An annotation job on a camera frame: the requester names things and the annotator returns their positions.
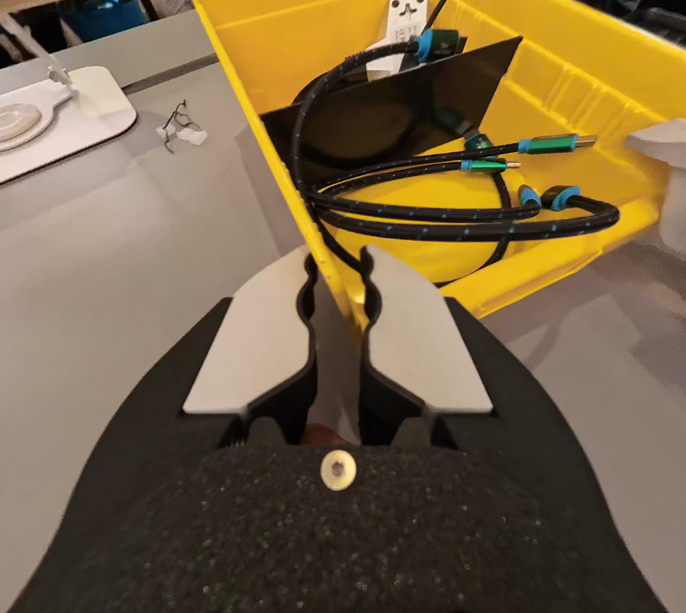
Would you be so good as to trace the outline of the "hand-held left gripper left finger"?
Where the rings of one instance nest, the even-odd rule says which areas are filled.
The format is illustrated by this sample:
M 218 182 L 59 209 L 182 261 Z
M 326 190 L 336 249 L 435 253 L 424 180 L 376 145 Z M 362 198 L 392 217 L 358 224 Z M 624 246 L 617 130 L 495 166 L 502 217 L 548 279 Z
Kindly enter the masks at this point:
M 299 247 L 231 298 L 183 404 L 187 415 L 234 415 L 249 427 L 275 420 L 299 444 L 318 393 L 312 325 L 318 269 Z

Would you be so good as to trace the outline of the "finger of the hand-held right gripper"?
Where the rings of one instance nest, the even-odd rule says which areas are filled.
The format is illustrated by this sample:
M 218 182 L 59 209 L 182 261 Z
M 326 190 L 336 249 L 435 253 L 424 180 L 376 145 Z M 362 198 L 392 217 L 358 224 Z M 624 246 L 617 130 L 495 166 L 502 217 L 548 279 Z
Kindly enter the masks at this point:
M 630 133 L 624 144 L 637 152 L 685 169 L 685 119 L 675 119 Z
M 685 176 L 670 176 L 660 217 L 660 237 L 666 247 L 685 248 Z

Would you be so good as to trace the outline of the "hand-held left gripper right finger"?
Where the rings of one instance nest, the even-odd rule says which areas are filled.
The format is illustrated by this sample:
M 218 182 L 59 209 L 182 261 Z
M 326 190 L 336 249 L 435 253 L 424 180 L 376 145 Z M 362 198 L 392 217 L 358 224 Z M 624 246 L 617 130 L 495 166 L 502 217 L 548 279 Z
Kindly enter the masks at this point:
M 362 250 L 364 314 L 359 434 L 390 445 L 402 429 L 427 443 L 450 425 L 493 421 L 494 404 L 449 302 L 424 275 L 377 245 Z

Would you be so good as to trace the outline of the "grey hdmi switch box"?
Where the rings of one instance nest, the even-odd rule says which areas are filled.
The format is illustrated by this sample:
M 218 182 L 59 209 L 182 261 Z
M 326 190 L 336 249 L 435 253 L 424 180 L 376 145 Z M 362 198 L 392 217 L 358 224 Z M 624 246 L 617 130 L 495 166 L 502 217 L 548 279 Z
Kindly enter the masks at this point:
M 428 3 L 429 0 L 388 0 L 379 26 L 378 38 L 368 46 L 368 49 L 407 42 L 419 36 L 427 21 Z M 421 61 L 412 55 L 395 54 L 367 62 L 363 76 L 371 82 L 414 69 L 421 64 Z

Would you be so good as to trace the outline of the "yellow plastic bin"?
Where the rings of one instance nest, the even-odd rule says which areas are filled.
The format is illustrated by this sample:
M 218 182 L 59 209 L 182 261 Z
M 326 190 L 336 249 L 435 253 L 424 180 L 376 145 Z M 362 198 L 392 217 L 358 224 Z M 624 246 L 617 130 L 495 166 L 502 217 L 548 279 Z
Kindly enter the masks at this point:
M 685 117 L 685 50 L 574 0 L 448 0 L 432 28 L 369 50 L 388 0 L 193 0 L 344 317 L 363 332 L 377 245 L 484 317 L 654 227 L 670 166 L 627 147 Z M 429 0 L 428 17 L 438 0 Z M 521 36 L 480 128 L 304 185 L 310 109 L 369 61 L 427 65 Z

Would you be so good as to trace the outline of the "grey desk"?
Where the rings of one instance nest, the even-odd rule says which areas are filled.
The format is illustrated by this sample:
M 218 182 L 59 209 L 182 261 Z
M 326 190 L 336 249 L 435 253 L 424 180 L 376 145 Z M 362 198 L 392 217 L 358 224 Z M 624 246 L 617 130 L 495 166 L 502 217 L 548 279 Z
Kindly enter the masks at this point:
M 107 68 L 124 136 L 1 187 L 1 611 L 107 423 L 222 298 L 303 243 L 196 13 L 57 54 Z M 177 103 L 208 133 L 168 153 Z M 484 318 L 567 418 L 620 532 L 685 611 L 685 263 L 652 236 Z

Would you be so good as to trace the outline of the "black divider panel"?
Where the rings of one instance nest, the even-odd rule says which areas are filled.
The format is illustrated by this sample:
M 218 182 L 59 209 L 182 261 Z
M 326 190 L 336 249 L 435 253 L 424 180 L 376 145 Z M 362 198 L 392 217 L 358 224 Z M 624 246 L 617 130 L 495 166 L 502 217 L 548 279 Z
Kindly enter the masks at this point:
M 304 185 L 424 153 L 480 128 L 522 41 L 516 36 L 373 81 L 347 76 L 301 134 Z

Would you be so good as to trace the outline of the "white board stand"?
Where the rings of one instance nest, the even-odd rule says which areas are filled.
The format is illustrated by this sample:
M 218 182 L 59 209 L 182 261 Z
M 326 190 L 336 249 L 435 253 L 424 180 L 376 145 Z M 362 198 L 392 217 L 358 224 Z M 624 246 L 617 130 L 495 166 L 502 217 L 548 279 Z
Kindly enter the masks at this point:
M 1 90 L 1 184 L 123 135 L 137 112 L 111 72 L 68 70 L 19 22 L 1 13 L 1 30 L 45 64 L 45 79 Z

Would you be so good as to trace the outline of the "blue container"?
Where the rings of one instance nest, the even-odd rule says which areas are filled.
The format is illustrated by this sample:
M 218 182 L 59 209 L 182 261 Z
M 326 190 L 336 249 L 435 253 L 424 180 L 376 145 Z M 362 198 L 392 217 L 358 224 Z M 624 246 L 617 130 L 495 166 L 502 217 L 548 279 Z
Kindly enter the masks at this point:
M 147 24 L 138 0 L 68 0 L 58 15 L 82 42 L 91 42 Z

